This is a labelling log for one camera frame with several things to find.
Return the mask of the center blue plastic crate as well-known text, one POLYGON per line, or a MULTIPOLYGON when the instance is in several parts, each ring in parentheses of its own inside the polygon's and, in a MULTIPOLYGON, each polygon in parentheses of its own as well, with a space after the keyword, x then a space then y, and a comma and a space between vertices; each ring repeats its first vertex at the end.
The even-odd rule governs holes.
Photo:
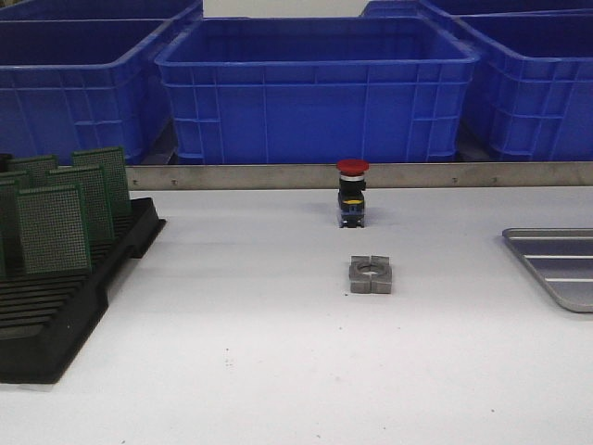
POLYGON ((451 159, 476 61, 421 18, 204 19, 156 60, 205 165, 451 159))

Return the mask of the red emergency stop button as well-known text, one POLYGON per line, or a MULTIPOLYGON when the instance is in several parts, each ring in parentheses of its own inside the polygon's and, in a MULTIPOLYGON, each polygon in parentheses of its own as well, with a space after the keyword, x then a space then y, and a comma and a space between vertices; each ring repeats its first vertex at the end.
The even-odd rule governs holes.
POLYGON ((336 163, 340 172, 338 190, 338 225, 340 228, 365 226, 365 172, 370 164, 363 159, 341 159, 336 163))

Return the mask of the blue plastic crate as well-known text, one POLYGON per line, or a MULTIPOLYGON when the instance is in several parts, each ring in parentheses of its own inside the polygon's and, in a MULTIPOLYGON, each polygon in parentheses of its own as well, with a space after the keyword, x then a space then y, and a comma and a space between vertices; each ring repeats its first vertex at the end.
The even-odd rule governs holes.
POLYGON ((121 146, 139 162, 170 121, 156 56, 164 19, 4 20, 1 150, 17 158, 121 146))
POLYGON ((460 16, 478 54, 461 120, 495 159, 592 159, 592 17, 460 16))
POLYGON ((156 60, 205 165, 451 159, 476 61, 421 18, 204 19, 156 60))

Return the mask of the grey metal clamp block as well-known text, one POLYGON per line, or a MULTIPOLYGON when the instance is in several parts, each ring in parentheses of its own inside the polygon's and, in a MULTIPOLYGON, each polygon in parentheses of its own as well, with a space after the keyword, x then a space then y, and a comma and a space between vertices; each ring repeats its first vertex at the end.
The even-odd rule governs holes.
POLYGON ((390 294, 393 270, 386 256, 360 256, 350 259, 348 269, 350 291, 356 294, 390 294))

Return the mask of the black slotted board rack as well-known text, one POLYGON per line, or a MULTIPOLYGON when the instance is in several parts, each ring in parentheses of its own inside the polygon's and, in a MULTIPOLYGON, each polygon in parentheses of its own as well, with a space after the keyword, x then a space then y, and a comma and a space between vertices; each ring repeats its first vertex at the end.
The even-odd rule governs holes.
POLYGON ((1 381, 54 384, 108 307, 107 288, 123 265, 140 259, 166 221, 150 197, 133 199, 132 214, 115 219, 116 240, 91 247, 93 270, 1 280, 1 381))

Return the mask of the left blue plastic crate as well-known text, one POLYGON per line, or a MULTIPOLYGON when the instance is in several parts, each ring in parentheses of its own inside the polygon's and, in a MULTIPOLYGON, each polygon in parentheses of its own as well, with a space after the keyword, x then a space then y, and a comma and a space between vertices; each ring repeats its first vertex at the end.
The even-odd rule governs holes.
POLYGON ((139 162, 170 121, 156 56, 164 19, 4 20, 1 150, 17 158, 121 146, 139 162))

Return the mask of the silver metal tray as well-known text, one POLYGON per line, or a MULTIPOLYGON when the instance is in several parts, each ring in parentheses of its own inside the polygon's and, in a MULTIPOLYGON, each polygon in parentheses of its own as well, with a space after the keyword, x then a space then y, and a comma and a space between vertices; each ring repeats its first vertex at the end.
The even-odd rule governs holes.
POLYGON ((506 245, 562 308, 592 312, 590 228, 508 228, 506 245))

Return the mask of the green perforated circuit board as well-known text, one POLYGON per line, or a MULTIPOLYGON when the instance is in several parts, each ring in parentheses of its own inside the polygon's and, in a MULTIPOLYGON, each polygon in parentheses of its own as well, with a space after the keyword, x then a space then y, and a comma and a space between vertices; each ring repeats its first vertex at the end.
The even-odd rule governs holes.
POLYGON ((107 197, 114 217, 132 213, 125 154, 121 146, 74 151, 71 158, 76 167, 98 165, 103 168, 107 197))
POLYGON ((58 167, 56 155, 11 159, 7 171, 1 173, 2 179, 16 180, 19 188, 38 188, 47 186, 47 173, 58 167))
POLYGON ((25 273, 92 268, 88 224, 78 185, 21 189, 17 211, 25 273))
POLYGON ((103 168, 98 165, 64 167, 47 173, 49 185, 75 184, 81 189, 84 219, 91 243, 113 241, 115 230, 103 168))
POLYGON ((22 263, 17 196, 1 197, 1 277, 8 278, 22 263))
POLYGON ((0 180, 1 197, 15 197, 20 189, 31 185, 31 176, 27 171, 2 172, 0 180))

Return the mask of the right blue plastic crate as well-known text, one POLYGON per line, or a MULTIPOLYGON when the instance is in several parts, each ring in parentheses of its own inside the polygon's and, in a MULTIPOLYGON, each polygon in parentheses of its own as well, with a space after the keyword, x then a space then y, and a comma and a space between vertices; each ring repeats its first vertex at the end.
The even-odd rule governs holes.
POLYGON ((478 54, 461 120, 495 159, 592 159, 592 17, 460 16, 478 54))

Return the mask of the steel table edge rail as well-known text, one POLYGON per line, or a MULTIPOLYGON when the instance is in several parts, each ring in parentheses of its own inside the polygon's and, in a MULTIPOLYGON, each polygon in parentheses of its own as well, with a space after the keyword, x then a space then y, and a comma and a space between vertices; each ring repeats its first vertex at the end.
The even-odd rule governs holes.
MULTIPOLYGON (((145 165, 126 169, 132 191, 335 189, 333 164, 145 165)), ((378 163, 370 188, 591 186, 590 161, 378 163)))

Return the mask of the far right blue crate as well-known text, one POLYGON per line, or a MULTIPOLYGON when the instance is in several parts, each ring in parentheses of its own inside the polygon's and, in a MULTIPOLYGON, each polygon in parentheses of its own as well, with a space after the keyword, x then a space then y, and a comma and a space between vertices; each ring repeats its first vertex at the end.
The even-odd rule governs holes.
POLYGON ((423 13, 441 17, 488 14, 570 14, 592 11, 589 0, 574 1, 370 1, 361 16, 403 17, 423 13))

